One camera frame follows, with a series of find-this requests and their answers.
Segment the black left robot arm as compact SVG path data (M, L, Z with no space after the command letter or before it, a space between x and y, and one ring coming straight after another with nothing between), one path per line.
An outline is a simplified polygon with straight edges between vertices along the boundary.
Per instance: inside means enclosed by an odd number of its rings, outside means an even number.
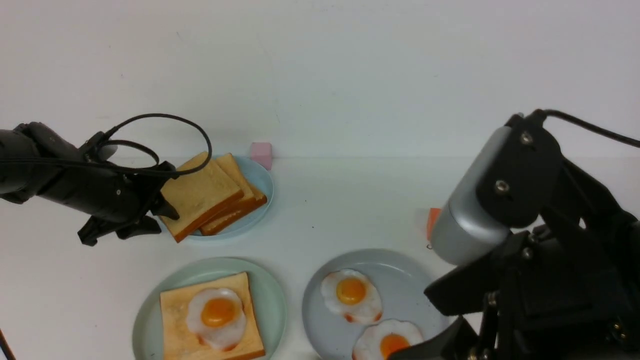
M111 233L122 240L159 234L156 215L179 219L162 194L175 166L167 161L154 166L158 176L128 173L101 161L98 138L78 148L37 121L2 130L1 198L21 205L39 197L88 214L77 235L90 247Z

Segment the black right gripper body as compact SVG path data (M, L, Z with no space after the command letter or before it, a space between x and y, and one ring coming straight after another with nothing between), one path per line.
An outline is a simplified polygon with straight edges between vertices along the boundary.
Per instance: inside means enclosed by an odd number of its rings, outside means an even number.
M541 217L428 285L454 323L390 359L638 358L639 220L568 159Z

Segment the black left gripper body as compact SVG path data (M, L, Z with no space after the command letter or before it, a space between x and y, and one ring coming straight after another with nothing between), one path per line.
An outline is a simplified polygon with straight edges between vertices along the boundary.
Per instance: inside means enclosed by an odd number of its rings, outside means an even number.
M148 212L176 215L161 189L176 169L165 161L160 176L126 176L98 168L70 168L60 177L60 203L85 214L89 220L77 235L83 245L93 247L98 239L114 233L121 240L162 232Z

